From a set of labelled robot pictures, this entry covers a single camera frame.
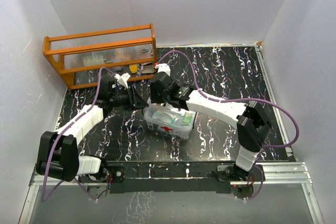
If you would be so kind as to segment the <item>green small packet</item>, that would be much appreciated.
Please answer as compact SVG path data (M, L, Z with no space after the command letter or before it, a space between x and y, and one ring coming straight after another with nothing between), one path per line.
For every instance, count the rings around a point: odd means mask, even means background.
M183 125L190 125L192 118L193 118L192 113L185 113L184 117L183 117L183 120L182 120L182 124Z

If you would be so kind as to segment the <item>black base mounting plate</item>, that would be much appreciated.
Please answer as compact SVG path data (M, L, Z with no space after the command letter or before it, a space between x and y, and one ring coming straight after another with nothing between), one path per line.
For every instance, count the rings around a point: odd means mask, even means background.
M112 175L112 193L212 191L230 194L253 194L253 186L264 182L263 167L255 165L249 172L234 170L231 161L117 162L108 161Z

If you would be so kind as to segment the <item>orange wooden shelf rack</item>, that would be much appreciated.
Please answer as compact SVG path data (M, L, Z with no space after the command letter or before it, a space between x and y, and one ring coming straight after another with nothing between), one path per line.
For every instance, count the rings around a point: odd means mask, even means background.
M101 67L156 63L158 53L153 24L57 37L46 36L42 53L68 89L91 88L96 81L79 84L76 78Z

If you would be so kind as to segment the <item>yellow item on shelf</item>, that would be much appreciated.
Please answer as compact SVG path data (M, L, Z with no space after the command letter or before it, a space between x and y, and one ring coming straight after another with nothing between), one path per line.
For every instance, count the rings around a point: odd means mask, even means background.
M134 64L134 65L129 65L129 69L130 69L130 72L131 72L132 74L135 74L135 73L137 73L137 72L139 71L139 67L138 67L138 65L136 65L136 64Z

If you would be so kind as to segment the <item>clear divider tray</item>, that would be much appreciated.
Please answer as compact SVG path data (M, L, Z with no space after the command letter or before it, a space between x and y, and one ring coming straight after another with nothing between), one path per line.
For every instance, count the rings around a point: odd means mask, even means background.
M183 109L153 110L148 112L152 120L160 121L175 126L190 126L195 117L195 112Z

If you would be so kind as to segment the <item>white teal ointment tube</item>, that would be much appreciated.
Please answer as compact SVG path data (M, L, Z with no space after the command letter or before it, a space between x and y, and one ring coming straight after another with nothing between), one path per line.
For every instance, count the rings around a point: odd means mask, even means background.
M174 114L165 111L155 111L152 115L152 118L165 123L173 123L176 120L176 116Z

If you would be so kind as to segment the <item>cardboard box on shelf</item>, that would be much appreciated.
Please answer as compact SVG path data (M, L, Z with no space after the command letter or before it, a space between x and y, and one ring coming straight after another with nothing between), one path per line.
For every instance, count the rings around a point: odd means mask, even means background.
M140 73L141 74L152 74L154 73L154 63L141 63L140 64Z

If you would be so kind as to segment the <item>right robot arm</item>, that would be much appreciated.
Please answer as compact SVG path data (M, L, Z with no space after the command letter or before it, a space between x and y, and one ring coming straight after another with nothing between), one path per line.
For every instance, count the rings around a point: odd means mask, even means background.
M206 114L233 126L240 149L234 165L226 169L226 177L246 181L253 174L253 165L271 130L269 117L260 103L226 102L194 86L180 86L165 72L150 79L150 99L152 103L168 103L174 108Z

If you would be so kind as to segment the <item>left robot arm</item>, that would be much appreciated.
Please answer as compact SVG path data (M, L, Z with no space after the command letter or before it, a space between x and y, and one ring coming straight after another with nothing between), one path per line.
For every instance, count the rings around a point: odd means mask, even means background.
M70 182L77 176L91 175L96 181L108 177L108 168L102 159L81 156L78 145L84 137L114 108L135 111L148 107L134 87L126 87L113 78L102 78L91 104L67 124L54 132L46 131L40 138L36 172L46 177Z

